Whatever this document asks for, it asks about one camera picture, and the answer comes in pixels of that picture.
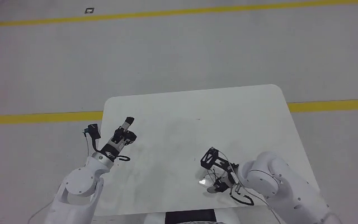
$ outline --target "gray floor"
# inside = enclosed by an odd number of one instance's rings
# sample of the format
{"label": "gray floor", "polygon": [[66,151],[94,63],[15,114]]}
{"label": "gray floor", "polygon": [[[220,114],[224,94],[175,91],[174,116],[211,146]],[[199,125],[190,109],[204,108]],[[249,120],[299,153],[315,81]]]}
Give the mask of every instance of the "gray floor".
{"label": "gray floor", "polygon": [[[0,21],[83,16],[92,6],[107,14],[264,3],[0,1]],[[287,102],[358,99],[357,9],[0,27],[0,114],[102,110],[112,96],[269,83],[282,88]],[[293,118],[322,194],[344,223],[355,223],[358,111]],[[83,165],[81,130],[90,123],[0,125],[0,223],[25,223],[51,200],[64,176]],[[45,213],[32,223],[42,223]],[[276,223],[266,208],[241,208],[238,214],[243,224]],[[93,223],[141,224],[143,218],[95,217]]]}

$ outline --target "black bracket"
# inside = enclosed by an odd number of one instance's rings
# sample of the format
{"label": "black bracket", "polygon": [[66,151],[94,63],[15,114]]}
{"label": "black bracket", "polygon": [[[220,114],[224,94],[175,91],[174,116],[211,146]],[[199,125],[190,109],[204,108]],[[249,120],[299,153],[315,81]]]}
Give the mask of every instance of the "black bracket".
{"label": "black bracket", "polygon": [[[227,160],[219,157],[219,151],[214,147],[211,147],[206,152],[206,154],[202,157],[202,159],[200,160],[200,165],[207,170],[210,170],[212,168],[212,166],[215,165],[215,166],[225,170],[228,173],[232,172],[229,162]],[[235,164],[231,164],[231,165],[234,169],[235,169],[235,167],[238,166]]]}

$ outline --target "black cable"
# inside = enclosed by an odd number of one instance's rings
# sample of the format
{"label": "black cable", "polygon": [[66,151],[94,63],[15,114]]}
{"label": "black cable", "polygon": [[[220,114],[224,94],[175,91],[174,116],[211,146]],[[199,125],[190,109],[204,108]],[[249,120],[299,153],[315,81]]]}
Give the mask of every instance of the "black cable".
{"label": "black cable", "polygon": [[84,135],[85,138],[86,138],[86,142],[87,142],[87,157],[90,156],[90,147],[88,146],[88,139],[87,139],[87,136]]}
{"label": "black cable", "polygon": [[206,170],[206,172],[208,173],[208,176],[211,178],[212,182],[214,183],[215,181],[214,181],[213,178],[210,176],[209,170]]}
{"label": "black cable", "polygon": [[96,152],[98,152],[97,146],[96,146],[96,140],[94,138],[92,138],[92,147]]}
{"label": "black cable", "polygon": [[252,198],[250,198],[249,196],[244,195],[243,197],[249,199],[250,202],[243,202],[242,200],[239,200],[239,199],[235,198],[235,197],[232,195],[232,192],[233,192],[233,188],[230,188],[230,197],[231,197],[232,199],[234,199],[236,202],[241,203],[241,204],[245,204],[245,205],[247,205],[247,206],[254,206],[254,205],[255,205],[254,202],[253,202],[253,200],[252,200]]}

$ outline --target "white table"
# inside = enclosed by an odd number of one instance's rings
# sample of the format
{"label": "white table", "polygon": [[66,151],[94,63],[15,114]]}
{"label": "white table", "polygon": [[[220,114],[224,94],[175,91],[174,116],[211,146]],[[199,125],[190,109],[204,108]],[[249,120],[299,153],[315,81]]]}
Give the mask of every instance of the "white table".
{"label": "white table", "polygon": [[113,97],[103,112],[99,148],[127,116],[137,140],[104,175],[95,215],[243,206],[198,183],[211,147],[234,163],[274,151],[318,189],[281,90],[275,85]]}

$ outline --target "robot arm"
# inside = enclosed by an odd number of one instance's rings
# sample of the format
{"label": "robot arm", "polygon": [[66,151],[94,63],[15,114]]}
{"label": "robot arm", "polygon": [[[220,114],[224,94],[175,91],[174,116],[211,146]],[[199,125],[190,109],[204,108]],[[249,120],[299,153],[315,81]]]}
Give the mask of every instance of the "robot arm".
{"label": "robot arm", "polygon": [[[205,160],[201,164],[204,168],[217,165],[215,160],[218,154],[214,148],[207,154],[213,156],[211,160]],[[232,188],[236,184],[245,188],[252,188],[264,196],[267,204],[287,223],[341,223],[333,214],[319,192],[293,171],[289,165],[272,152],[263,152],[255,161],[246,162],[243,165],[227,166],[228,161],[220,158],[220,166],[227,172],[219,181],[219,184],[208,188],[209,193],[222,192],[224,188]]]}
{"label": "robot arm", "polygon": [[[114,160],[124,146],[135,141],[136,135],[128,131],[134,118],[128,117],[114,133],[102,150],[88,157],[86,164],[73,170],[62,181],[45,219],[45,224],[90,224],[104,180],[100,176],[110,171]],[[68,194],[80,197],[93,196],[88,204],[75,205],[68,202]]]}

